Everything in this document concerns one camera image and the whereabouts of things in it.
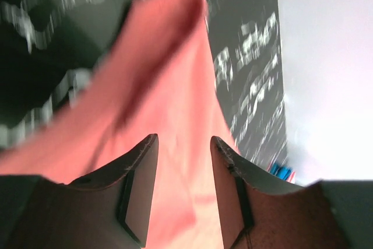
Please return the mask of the coral red t shirt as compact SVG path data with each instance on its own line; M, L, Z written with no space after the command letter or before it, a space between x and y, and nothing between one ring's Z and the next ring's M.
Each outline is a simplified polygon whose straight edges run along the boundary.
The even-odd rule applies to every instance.
M234 140L216 97L206 10L205 0L134 0L89 87L3 152L1 173L68 183L157 134L147 248L222 248L210 140Z

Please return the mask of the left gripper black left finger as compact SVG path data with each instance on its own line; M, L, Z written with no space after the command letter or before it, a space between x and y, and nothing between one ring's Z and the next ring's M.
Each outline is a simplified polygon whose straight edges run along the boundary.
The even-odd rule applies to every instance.
M67 185L2 176L1 247L144 248L158 151L158 136L150 134Z

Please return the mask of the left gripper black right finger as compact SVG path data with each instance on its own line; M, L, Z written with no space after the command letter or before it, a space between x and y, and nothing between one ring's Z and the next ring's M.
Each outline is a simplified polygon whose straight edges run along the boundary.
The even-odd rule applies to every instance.
M210 141L224 248L371 248L372 182L281 180Z

